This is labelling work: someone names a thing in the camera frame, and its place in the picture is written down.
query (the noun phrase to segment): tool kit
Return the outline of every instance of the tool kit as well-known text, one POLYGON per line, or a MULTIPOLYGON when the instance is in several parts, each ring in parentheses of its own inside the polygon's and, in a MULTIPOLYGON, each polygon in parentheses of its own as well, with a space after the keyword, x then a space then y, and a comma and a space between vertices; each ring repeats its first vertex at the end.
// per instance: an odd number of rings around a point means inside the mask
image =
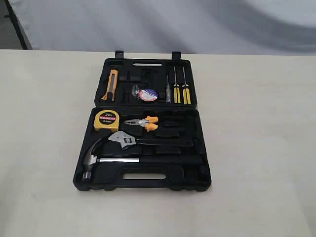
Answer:
POLYGON ((180 52, 161 60, 116 51, 104 62, 94 103, 73 179, 78 190, 211 185, 191 64, 180 52), (165 178, 124 178, 131 173, 165 178))

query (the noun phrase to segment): white backdrop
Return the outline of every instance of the white backdrop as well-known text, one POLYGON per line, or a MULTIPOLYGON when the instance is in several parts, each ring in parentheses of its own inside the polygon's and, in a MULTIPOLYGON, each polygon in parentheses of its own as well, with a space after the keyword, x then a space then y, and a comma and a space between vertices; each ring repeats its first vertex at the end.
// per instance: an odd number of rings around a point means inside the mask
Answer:
POLYGON ((314 0, 10 0, 34 49, 316 53, 314 0))

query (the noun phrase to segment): table surface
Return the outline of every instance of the table surface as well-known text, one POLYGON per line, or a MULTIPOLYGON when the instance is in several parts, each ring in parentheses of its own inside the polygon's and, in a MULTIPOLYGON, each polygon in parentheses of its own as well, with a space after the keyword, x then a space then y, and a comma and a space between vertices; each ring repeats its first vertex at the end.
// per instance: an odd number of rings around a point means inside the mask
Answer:
POLYGON ((1 237, 316 236, 316 57, 182 55, 211 188, 80 192, 72 178, 108 57, 0 50, 1 237))

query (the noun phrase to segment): yellow tape measure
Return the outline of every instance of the yellow tape measure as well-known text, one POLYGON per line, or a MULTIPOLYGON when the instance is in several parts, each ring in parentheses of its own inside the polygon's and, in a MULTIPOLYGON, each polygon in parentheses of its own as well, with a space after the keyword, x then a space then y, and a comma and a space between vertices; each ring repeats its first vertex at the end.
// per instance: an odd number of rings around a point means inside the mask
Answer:
POLYGON ((113 110, 102 110, 94 118, 94 129, 109 129, 111 132, 119 130, 119 114, 113 110))

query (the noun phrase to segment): pliers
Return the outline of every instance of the pliers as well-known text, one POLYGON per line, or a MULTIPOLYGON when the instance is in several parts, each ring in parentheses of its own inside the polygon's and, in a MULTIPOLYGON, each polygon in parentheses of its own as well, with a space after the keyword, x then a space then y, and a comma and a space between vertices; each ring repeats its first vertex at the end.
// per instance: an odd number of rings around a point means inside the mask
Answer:
POLYGON ((147 116, 144 119, 131 119, 124 121, 128 125, 139 125, 146 129, 147 132, 154 131, 158 128, 158 125, 154 124, 158 122, 158 117, 147 116))

